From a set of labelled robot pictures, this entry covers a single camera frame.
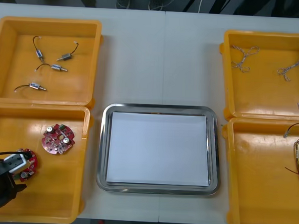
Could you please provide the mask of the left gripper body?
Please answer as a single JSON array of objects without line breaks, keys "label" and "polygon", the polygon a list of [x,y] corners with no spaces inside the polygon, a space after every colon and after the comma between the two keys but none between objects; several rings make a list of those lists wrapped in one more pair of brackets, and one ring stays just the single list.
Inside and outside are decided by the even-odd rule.
[{"label": "left gripper body", "polygon": [[27,187],[26,184],[16,184],[10,172],[20,164],[18,161],[7,162],[0,160],[0,197],[9,196],[10,198],[15,198],[16,193]]}]

